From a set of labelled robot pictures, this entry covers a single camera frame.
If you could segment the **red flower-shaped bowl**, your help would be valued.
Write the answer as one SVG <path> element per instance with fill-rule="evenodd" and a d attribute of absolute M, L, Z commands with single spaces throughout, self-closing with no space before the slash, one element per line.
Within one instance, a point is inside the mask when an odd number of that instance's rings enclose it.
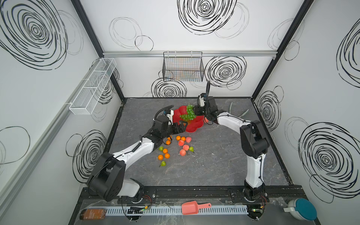
<path fill-rule="evenodd" d="M 186 113 L 186 106 L 181 106 L 178 109 L 174 110 L 173 115 L 173 122 L 180 122 L 183 121 L 180 118 L 180 115 L 182 113 Z M 186 128 L 186 131 L 189 133 L 195 132 L 198 128 L 201 128 L 204 125 L 203 116 L 196 116 L 196 118 L 193 121 L 189 121 L 188 126 Z"/>

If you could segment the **green grape bunch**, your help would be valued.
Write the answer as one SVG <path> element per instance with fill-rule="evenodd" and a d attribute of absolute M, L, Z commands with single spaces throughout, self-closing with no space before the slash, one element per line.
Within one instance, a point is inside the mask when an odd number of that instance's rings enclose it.
<path fill-rule="evenodd" d="M 186 106 L 186 113 L 182 113 L 180 115 L 180 118 L 183 121 L 190 122 L 193 121 L 197 116 L 194 113 L 194 106 L 193 105 L 187 105 Z"/>

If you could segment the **pink peach bottom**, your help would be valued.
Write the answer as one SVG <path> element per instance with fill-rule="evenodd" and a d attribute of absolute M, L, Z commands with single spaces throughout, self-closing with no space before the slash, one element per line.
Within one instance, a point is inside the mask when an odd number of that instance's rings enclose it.
<path fill-rule="evenodd" d="M 185 156 L 185 155 L 187 154 L 187 151 L 184 150 L 184 149 L 181 149 L 180 152 L 179 152 L 179 154 L 180 154 L 181 156 Z"/>

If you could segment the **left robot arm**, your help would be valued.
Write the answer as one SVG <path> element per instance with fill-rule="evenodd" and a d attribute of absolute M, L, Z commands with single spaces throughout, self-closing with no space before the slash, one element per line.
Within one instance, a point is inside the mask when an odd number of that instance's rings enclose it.
<path fill-rule="evenodd" d="M 136 143 L 114 154 L 103 153 L 86 183 L 89 192 L 107 202 L 116 197 L 128 197 L 135 203 L 142 201 L 143 185 L 134 179 L 125 179 L 126 170 L 160 147 L 165 138 L 185 132 L 187 126 L 186 121 L 173 122 L 168 116 L 160 115 Z"/>

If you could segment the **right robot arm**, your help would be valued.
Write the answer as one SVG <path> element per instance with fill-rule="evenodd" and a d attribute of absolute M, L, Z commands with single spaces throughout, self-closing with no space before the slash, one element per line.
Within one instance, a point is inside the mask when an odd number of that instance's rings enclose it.
<path fill-rule="evenodd" d="M 225 110 L 219 110 L 215 98 L 206 93 L 198 96 L 194 111 L 196 115 L 204 116 L 208 121 L 225 126 L 240 135 L 241 149 L 247 156 L 244 197 L 249 202 L 255 202 L 264 194 L 264 160 L 270 147 L 268 136 L 261 122 L 244 120 Z"/>

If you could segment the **metal tongs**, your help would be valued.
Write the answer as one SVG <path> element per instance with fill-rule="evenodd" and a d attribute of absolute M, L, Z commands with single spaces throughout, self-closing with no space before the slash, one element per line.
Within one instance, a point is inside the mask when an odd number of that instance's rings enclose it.
<path fill-rule="evenodd" d="M 231 102 L 229 106 L 229 113 L 242 118 L 249 113 L 249 109 L 240 109 L 234 102 Z"/>

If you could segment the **pink plastic scoop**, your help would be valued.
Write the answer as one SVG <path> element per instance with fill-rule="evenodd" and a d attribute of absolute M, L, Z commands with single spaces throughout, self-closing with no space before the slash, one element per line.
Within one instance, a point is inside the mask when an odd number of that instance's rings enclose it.
<path fill-rule="evenodd" d="M 181 205 L 181 212 L 183 215 L 194 215 L 198 214 L 200 209 L 209 209 L 211 207 L 211 203 L 198 204 L 197 201 L 191 201 Z"/>

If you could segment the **teal and white container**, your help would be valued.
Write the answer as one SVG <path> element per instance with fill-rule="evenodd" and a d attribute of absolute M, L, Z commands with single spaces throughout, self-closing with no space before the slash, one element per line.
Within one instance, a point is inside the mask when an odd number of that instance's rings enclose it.
<path fill-rule="evenodd" d="M 315 206 L 307 199 L 297 198 L 290 200 L 284 212 L 290 213 L 297 220 L 313 221 L 317 219 Z"/>

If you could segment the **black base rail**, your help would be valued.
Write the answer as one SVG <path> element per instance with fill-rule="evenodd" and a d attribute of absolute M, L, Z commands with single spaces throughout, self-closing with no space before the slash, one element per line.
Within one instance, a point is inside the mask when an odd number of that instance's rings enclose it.
<path fill-rule="evenodd" d="M 138 197 L 113 197 L 115 203 L 159 203 L 161 200 L 229 200 L 231 203 L 265 203 L 270 198 L 307 198 L 299 185 L 266 186 L 256 197 L 245 196 L 243 186 L 145 186 Z"/>

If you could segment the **white mesh wall shelf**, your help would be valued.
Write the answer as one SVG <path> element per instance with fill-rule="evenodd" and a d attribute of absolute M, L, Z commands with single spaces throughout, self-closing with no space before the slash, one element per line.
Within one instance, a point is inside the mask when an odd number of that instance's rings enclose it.
<path fill-rule="evenodd" d="M 70 104 L 69 110 L 74 115 L 91 115 L 93 113 L 116 65 L 114 58 L 100 58 L 94 61 L 90 68 L 90 75 L 85 79 L 85 83 Z"/>

